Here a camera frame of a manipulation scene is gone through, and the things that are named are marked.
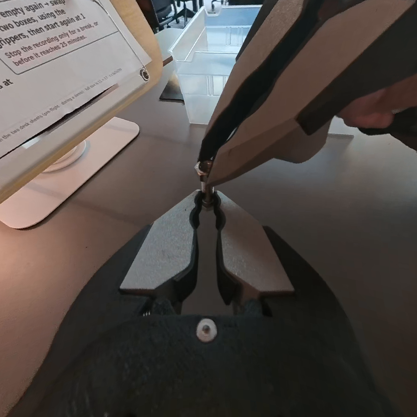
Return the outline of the wooden display board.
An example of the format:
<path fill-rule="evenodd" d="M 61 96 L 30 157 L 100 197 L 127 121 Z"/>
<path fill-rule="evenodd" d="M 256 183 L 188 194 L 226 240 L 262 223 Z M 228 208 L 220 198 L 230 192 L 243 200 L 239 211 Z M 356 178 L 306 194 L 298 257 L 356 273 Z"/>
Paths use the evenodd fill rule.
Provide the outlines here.
<path fill-rule="evenodd" d="M 130 33 L 152 59 L 145 66 L 149 72 L 149 81 L 144 82 L 139 71 L 126 77 L 1 158 L 1 203 L 147 93 L 160 80 L 163 68 L 161 50 L 137 2 L 111 3 Z"/>

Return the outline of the white stand base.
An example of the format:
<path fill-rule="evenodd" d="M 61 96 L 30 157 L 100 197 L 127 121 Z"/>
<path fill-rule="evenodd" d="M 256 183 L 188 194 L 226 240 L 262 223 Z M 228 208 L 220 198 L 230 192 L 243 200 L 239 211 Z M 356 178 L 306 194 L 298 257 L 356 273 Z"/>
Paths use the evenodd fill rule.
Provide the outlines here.
<path fill-rule="evenodd" d="M 139 126 L 113 117 L 0 205 L 0 221 L 13 229 L 33 227 L 138 136 Z"/>

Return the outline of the dark office chair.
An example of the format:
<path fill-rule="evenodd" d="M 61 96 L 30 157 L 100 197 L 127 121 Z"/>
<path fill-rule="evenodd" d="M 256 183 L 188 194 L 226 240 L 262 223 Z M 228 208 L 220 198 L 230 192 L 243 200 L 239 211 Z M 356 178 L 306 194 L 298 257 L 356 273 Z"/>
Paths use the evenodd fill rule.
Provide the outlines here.
<path fill-rule="evenodd" d="M 192 7 L 187 6 L 186 0 L 152 0 L 152 6 L 157 18 L 156 30 L 159 32 L 164 28 L 170 28 L 170 24 L 180 23 L 180 18 L 184 18 L 184 25 L 193 18 L 197 12 L 196 1 L 191 1 Z"/>

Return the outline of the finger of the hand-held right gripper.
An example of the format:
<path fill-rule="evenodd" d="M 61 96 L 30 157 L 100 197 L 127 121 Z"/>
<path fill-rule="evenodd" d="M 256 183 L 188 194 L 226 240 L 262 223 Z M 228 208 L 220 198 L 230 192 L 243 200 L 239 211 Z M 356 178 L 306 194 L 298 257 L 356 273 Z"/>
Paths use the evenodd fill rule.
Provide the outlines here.
<path fill-rule="evenodd" d="M 222 145 L 208 185 L 276 158 L 302 163 L 352 101 L 416 75 L 416 1 L 320 1 L 318 24 L 260 108 Z"/>
<path fill-rule="evenodd" d="M 214 159 L 266 100 L 278 76 L 318 24 L 319 1 L 264 1 L 237 55 L 201 143 L 198 161 Z"/>

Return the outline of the printed instruction sheet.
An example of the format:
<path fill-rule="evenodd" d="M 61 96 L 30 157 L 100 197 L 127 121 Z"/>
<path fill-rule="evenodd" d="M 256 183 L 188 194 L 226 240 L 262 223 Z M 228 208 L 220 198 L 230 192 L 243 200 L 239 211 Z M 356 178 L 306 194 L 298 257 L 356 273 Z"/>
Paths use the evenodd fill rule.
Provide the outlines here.
<path fill-rule="evenodd" d="M 111 1 L 0 3 L 0 155 L 152 59 Z"/>

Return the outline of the black flat pad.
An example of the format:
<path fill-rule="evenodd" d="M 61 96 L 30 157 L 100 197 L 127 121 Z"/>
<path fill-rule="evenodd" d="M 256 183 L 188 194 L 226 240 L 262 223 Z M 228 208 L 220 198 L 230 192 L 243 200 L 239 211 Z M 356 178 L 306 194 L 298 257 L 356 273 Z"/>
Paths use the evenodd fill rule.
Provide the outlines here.
<path fill-rule="evenodd" d="M 175 73 L 170 76 L 159 97 L 159 100 L 164 102 L 177 102 L 185 104 L 183 94 L 180 89 L 179 79 Z"/>

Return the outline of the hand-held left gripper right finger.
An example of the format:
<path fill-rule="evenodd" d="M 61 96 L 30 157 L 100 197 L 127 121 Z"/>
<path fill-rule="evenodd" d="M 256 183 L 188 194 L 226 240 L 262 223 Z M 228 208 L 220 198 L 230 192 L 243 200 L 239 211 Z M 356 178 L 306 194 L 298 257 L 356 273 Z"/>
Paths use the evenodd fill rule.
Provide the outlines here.
<path fill-rule="evenodd" d="M 294 294 L 263 226 L 222 192 L 213 195 L 217 285 L 226 305 Z"/>

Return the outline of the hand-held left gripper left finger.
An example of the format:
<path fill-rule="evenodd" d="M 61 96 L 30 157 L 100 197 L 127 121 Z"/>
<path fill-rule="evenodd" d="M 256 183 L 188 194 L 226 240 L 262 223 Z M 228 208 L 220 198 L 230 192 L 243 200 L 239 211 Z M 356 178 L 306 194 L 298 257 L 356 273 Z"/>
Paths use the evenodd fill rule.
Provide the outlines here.
<path fill-rule="evenodd" d="M 155 220 L 120 291 L 181 304 L 197 283 L 199 214 L 200 191 L 195 190 Z"/>

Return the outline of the clear plastic bin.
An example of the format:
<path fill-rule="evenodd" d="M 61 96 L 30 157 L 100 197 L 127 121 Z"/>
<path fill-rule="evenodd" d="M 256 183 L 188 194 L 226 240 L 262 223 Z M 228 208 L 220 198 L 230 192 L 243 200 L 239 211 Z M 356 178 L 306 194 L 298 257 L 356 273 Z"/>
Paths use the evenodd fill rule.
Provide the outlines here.
<path fill-rule="evenodd" d="M 207 125 L 261 5 L 205 8 L 169 49 L 189 122 Z"/>

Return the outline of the silver bolt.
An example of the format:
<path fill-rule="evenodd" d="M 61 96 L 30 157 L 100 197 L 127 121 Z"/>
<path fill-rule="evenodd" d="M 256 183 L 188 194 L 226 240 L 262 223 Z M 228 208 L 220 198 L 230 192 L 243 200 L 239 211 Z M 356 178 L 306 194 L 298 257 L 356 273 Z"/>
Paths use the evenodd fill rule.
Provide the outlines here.
<path fill-rule="evenodd" d="M 214 206 L 214 187 L 207 185 L 205 181 L 201 181 L 201 207 L 206 211 L 210 211 Z"/>

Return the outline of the silver hex nut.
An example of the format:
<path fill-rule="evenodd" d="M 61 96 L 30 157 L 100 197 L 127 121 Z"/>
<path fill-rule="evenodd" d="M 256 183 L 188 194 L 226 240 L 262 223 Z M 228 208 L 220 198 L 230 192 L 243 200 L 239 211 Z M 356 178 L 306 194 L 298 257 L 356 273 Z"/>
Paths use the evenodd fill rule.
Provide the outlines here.
<path fill-rule="evenodd" d="M 195 165 L 195 171 L 199 177 L 199 181 L 206 183 L 213 165 L 213 160 L 201 160 Z"/>

